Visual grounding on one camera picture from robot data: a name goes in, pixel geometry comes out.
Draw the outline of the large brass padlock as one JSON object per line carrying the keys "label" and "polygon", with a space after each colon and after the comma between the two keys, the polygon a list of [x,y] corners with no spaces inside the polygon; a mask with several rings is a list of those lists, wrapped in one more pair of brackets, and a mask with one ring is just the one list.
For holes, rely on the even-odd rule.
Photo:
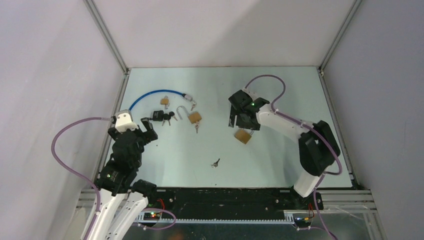
{"label": "large brass padlock", "polygon": [[250,139],[252,138],[252,135],[253,135],[254,132],[255,132],[254,130],[239,128],[236,131],[236,133],[234,134],[234,137],[238,141],[240,141],[241,143],[246,145],[250,141]]}

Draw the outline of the silver key pair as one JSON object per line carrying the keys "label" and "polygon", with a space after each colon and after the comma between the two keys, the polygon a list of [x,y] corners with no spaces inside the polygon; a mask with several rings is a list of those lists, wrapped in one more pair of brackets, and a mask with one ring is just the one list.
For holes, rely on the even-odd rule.
{"label": "silver key pair", "polygon": [[195,125],[194,125],[194,127],[195,127],[195,130],[196,130],[196,133],[198,133],[199,132],[200,123],[199,122],[196,122]]}

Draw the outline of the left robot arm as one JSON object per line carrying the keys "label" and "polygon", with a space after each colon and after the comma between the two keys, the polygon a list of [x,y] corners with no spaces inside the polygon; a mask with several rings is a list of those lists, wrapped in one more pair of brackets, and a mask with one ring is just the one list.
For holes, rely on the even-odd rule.
{"label": "left robot arm", "polygon": [[112,153],[94,182],[96,198],[81,239],[121,240],[143,209],[156,206],[156,185],[134,181],[142,166],[145,145],[158,139],[150,120],[141,119],[145,127],[142,131],[129,113],[113,118],[113,126],[108,129],[114,140]]}

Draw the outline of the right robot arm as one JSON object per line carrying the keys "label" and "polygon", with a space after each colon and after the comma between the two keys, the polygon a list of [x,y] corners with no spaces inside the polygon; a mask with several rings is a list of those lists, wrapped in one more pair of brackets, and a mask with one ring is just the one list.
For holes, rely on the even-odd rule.
{"label": "right robot arm", "polygon": [[311,202],[310,194],[318,187],[329,167],[337,163],[336,175],[343,168],[339,159],[341,150],[330,125],[320,120],[317,123],[296,119],[278,111],[273,103],[258,97],[246,88],[240,89],[228,98],[230,102],[229,127],[259,131],[261,127],[271,128],[298,144],[299,161],[303,168],[291,194],[291,204],[304,209]]}

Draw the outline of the black padlock with keys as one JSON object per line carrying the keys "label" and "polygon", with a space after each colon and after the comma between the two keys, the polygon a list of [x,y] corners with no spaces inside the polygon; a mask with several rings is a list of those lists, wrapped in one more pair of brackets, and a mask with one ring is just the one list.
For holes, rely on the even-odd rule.
{"label": "black padlock with keys", "polygon": [[171,126],[172,119],[178,121],[175,112],[174,111],[164,112],[163,110],[154,111],[150,118],[151,121],[162,122],[162,126],[165,123],[168,123],[168,125]]}

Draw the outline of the small brass padlock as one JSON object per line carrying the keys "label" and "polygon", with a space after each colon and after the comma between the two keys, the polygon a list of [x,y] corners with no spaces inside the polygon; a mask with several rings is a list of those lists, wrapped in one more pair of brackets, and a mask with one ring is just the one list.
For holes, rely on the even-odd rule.
{"label": "small brass padlock", "polygon": [[164,106],[164,109],[166,110],[166,109],[168,109],[169,108],[169,105],[170,105],[170,100],[169,100],[169,97],[166,95],[165,97],[163,97],[161,100],[160,100],[160,104],[162,105],[162,106]]}

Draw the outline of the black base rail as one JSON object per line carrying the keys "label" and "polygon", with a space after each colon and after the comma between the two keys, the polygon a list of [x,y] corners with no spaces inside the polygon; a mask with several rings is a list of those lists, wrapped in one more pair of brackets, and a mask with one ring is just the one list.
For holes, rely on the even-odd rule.
{"label": "black base rail", "polygon": [[301,197],[293,188],[161,187],[153,202],[177,220],[283,220],[290,211],[323,210],[320,193]]}

